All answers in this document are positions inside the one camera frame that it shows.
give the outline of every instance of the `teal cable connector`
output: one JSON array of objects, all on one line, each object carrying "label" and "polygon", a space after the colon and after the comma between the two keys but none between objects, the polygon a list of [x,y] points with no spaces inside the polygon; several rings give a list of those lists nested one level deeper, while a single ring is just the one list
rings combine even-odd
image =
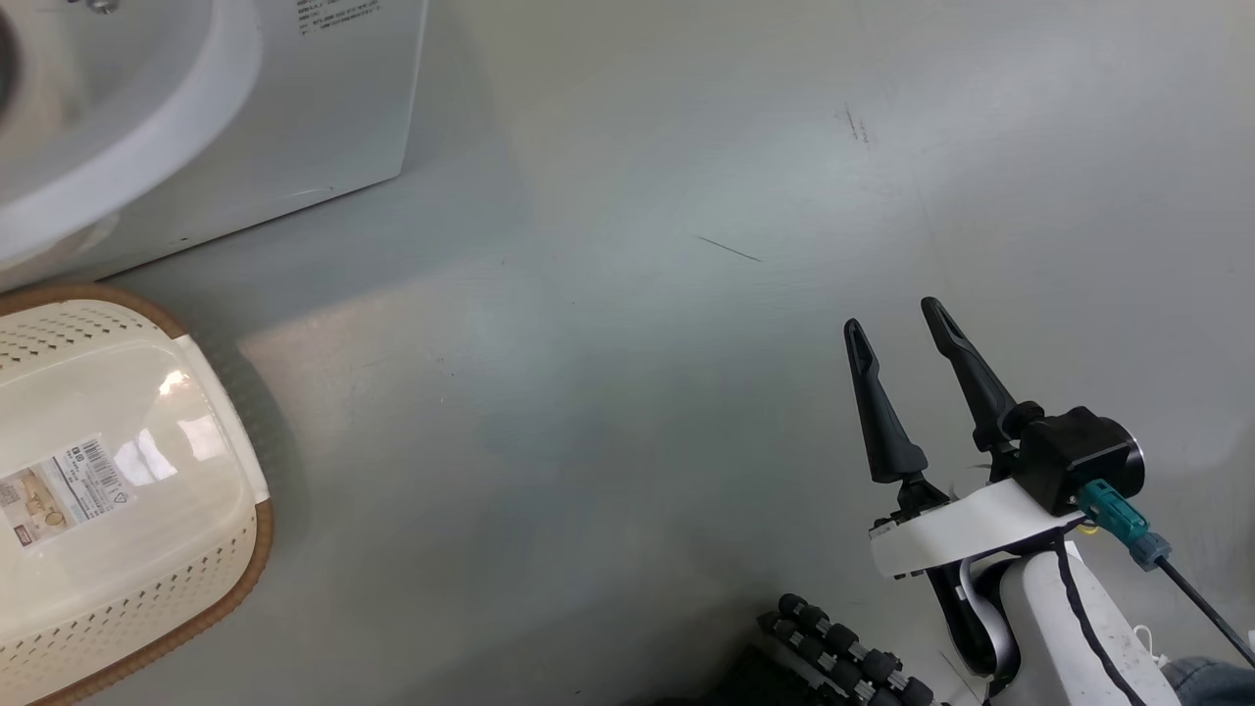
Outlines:
[{"label": "teal cable connector", "polygon": [[1087,483],[1081,489],[1077,508],[1094,524],[1116,535],[1142,571],[1155,569],[1156,559],[1166,558],[1172,552],[1166,539],[1151,532],[1151,523],[1104,480]]}]

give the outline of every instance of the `washing machine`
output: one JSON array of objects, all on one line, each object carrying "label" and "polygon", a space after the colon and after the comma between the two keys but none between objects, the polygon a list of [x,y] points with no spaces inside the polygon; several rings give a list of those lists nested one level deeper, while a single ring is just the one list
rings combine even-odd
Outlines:
[{"label": "washing machine", "polygon": [[0,288],[399,173],[425,0],[0,0]]}]

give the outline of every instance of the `black cable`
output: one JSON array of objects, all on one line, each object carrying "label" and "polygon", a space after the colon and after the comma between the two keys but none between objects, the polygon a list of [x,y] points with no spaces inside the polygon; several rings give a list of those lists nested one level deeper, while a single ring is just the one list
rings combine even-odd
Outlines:
[{"label": "black cable", "polygon": [[1217,628],[1220,628],[1220,632],[1225,633],[1225,637],[1229,638],[1229,642],[1232,643],[1234,648],[1237,650],[1239,653],[1241,653],[1242,660],[1246,660],[1247,662],[1250,662],[1252,667],[1255,667],[1255,652],[1251,652],[1250,646],[1242,642],[1242,638],[1237,637],[1237,633],[1234,632],[1234,628],[1231,628],[1229,623],[1226,623],[1225,619],[1220,617],[1220,613],[1217,613],[1216,609],[1211,607],[1211,603],[1207,603],[1207,599],[1204,598],[1197,591],[1195,591],[1195,588],[1190,586],[1190,582],[1185,581],[1185,577],[1181,576],[1181,572],[1176,571],[1176,567],[1168,563],[1168,558],[1160,557],[1155,559],[1155,564],[1158,568],[1163,569],[1163,573],[1167,574],[1170,579],[1172,579],[1172,583],[1177,584],[1177,588],[1180,588],[1182,593],[1188,596],[1190,601],[1194,601],[1194,604],[1197,606],[1199,609],[1202,611],[1202,614],[1207,616],[1207,618]]},{"label": "black cable", "polygon": [[1089,618],[1086,616],[1086,607],[1081,603],[1081,592],[1077,591],[1077,582],[1072,578],[1072,567],[1068,564],[1068,551],[1063,544],[1063,533],[1059,532],[1058,540],[1054,543],[1054,554],[1059,558],[1059,578],[1063,579],[1063,589],[1068,594],[1068,606],[1072,607],[1072,612],[1077,616],[1077,621],[1081,622],[1081,633],[1086,636],[1086,642],[1089,643],[1089,650],[1098,657],[1102,662],[1102,668],[1107,672],[1107,677],[1116,688],[1122,691],[1124,696],[1128,697],[1128,702],[1132,706],[1146,706],[1142,697],[1133,691],[1133,687],[1128,686],[1124,681],[1124,675],[1119,673],[1116,665],[1112,663],[1111,657],[1107,656],[1107,651],[1103,650],[1102,643],[1098,642],[1098,636],[1094,633],[1094,627],[1089,624]]}]

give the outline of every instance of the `gray surface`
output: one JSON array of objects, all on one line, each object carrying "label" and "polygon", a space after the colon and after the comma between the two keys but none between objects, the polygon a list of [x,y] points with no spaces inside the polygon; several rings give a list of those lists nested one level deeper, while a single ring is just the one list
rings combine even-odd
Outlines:
[{"label": "gray surface", "polygon": [[[872,569],[840,336],[970,488],[927,293],[1013,394],[1140,436],[1141,508],[1255,626],[1249,11],[435,1],[402,177],[117,280],[207,347],[279,535],[93,703],[638,703],[782,591],[960,693],[922,581]],[[1232,657],[1081,544],[1160,650]]]}]

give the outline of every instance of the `robotic hand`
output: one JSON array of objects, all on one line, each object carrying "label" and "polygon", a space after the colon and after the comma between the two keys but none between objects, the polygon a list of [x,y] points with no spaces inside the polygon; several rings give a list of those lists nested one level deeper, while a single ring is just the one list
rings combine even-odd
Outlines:
[{"label": "robotic hand", "polygon": [[901,484],[897,512],[870,533],[872,556],[886,577],[927,577],[964,665],[989,678],[989,701],[1178,703],[1106,591],[1065,552],[1064,533],[1087,520],[1121,539],[1143,569],[1162,568],[1255,665],[1126,500],[1145,482],[1133,436],[1086,408],[1052,418],[1035,403],[1017,404],[941,302],[924,298],[922,308],[971,411],[976,449],[991,456],[989,485],[960,500],[924,479],[927,460],[851,319],[846,349],[871,478]]}]

